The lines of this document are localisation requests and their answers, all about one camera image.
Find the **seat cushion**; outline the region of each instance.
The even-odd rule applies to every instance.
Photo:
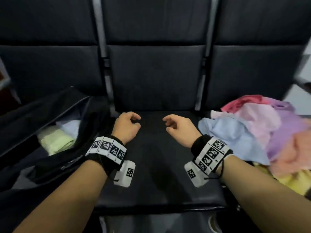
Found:
[[[69,86],[105,94],[97,46],[0,46],[0,55],[23,102]]]
[[[293,83],[304,46],[214,46],[204,110],[244,95],[282,100]]]
[[[311,0],[220,0],[216,45],[306,44]]]
[[[128,188],[108,179],[95,211],[101,214],[142,214],[215,209],[226,206],[218,180],[194,187],[184,165],[193,159],[190,149],[178,144],[165,130],[162,118],[175,113],[197,126],[187,111],[137,112],[142,120],[137,136],[127,144],[125,159],[136,164]]]
[[[102,0],[109,44],[205,44],[211,0]]]
[[[96,44],[91,0],[0,0],[0,44]]]
[[[109,46],[116,109],[193,109],[204,48]]]

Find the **hand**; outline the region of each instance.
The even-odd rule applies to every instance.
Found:
[[[202,136],[189,118],[171,114],[164,117],[163,121],[168,126],[166,131],[184,147],[191,148],[195,140]]]
[[[126,145],[126,143],[133,140],[140,129],[140,124],[133,124],[131,119],[140,120],[141,117],[134,112],[122,113],[115,121],[114,129],[111,133],[111,135],[120,139],[123,142],[123,145]]]

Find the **light green cloth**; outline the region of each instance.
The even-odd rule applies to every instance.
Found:
[[[42,129],[37,137],[39,143],[49,153],[49,156],[69,149],[76,141],[57,126],[49,126]]]

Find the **gray floor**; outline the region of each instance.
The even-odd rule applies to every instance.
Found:
[[[115,233],[212,233],[207,212],[182,214],[108,216],[109,231]]]

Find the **yellow cloth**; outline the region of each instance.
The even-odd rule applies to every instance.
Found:
[[[67,150],[75,143],[75,139],[57,126],[49,126],[42,129],[38,135],[38,141],[49,153],[49,156]]]
[[[277,177],[272,176],[268,170],[268,166],[264,166],[253,162],[254,166],[258,168],[263,173],[269,174],[271,177],[277,179],[283,185],[291,188],[293,191],[300,195],[305,195],[307,191],[311,188],[311,171],[310,170],[300,170],[294,174],[288,174],[286,176]]]

